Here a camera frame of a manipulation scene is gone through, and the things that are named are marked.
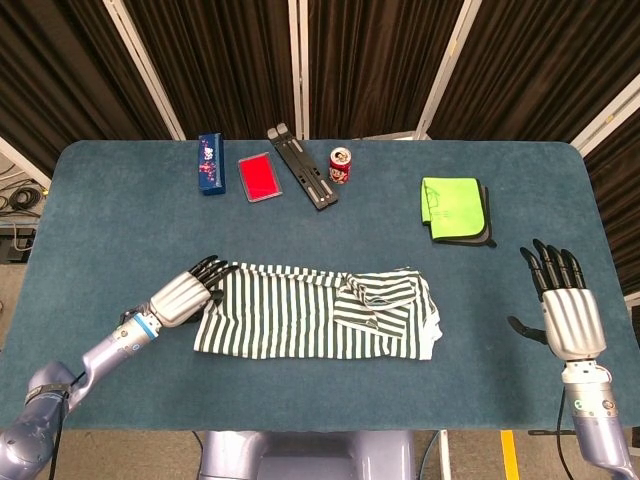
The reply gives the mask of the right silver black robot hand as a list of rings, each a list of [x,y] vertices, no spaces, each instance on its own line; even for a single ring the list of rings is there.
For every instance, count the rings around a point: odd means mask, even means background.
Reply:
[[[535,238],[520,253],[529,268],[543,313],[544,327],[525,325],[508,316],[520,336],[547,346],[565,362],[596,359],[606,348],[604,328],[594,294],[587,288],[581,265],[567,249]]]

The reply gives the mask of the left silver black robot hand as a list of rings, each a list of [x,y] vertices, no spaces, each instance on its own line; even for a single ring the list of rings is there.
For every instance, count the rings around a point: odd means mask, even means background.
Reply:
[[[154,294],[148,311],[163,327],[180,326],[211,301],[219,304],[224,296],[222,282],[238,269],[217,255],[205,257]]]

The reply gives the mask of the green white striped t-shirt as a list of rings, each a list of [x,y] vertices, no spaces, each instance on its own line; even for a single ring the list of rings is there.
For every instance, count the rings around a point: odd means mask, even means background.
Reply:
[[[330,272],[240,264],[201,317],[194,349],[254,360],[428,361],[440,315],[417,270]]]

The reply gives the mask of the blue patterned rectangular box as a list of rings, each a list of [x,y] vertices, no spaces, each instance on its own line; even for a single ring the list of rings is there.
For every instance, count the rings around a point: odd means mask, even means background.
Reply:
[[[205,196],[226,192],[224,145],[221,133],[199,136],[198,187]]]

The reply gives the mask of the red ink pad case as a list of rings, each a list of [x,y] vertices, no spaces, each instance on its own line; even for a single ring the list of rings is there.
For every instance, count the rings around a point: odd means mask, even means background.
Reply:
[[[246,198],[250,203],[275,198],[283,193],[267,152],[240,159],[238,169]]]

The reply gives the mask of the teal felt table cover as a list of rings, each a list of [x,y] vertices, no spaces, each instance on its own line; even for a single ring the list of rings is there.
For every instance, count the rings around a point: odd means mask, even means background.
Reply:
[[[0,428],[34,372],[82,355],[120,314],[202,258],[327,271],[419,270],[440,313],[428,361],[248,360],[163,330],[71,415],[76,428],[345,431],[549,428],[561,362],[520,248],[571,251],[593,291],[619,416],[640,425],[640,348],[585,163],[559,142],[351,141],[351,177],[317,211],[266,140],[226,141],[226,192],[205,196],[194,141],[79,141],[55,167],[0,352]],[[238,161],[267,152],[283,193],[250,203]]]

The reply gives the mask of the dark pleated partition panel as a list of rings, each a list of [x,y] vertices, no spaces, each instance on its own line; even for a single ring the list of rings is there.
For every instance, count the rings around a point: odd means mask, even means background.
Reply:
[[[465,0],[308,0],[310,136],[417,127]]]
[[[571,141],[582,155],[625,295],[640,291],[640,74]]]
[[[640,74],[640,0],[482,0],[434,140],[571,142]]]
[[[294,125],[290,0],[102,2],[174,135]]]
[[[76,141],[170,139],[103,0],[0,0],[0,137],[46,175]]]

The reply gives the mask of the black folding laptop stand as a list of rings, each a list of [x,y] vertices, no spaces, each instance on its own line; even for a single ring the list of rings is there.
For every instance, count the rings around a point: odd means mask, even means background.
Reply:
[[[317,210],[338,201],[336,191],[329,186],[315,161],[284,123],[270,128],[267,137]]]

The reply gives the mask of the white table leg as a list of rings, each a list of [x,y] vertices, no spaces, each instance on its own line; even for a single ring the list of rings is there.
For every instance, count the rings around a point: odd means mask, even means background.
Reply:
[[[451,461],[449,449],[449,435],[446,429],[438,431],[440,480],[451,480]]]

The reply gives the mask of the grey-purple robot torso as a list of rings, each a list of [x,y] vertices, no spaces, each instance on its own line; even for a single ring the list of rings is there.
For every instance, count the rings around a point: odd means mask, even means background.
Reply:
[[[409,430],[207,431],[198,480],[416,480]]]

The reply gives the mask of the red cartoon drink can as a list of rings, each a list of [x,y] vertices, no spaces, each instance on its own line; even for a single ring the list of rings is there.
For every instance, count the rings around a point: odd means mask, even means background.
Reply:
[[[352,154],[346,147],[336,147],[329,156],[329,178],[336,184],[349,181],[352,166]]]

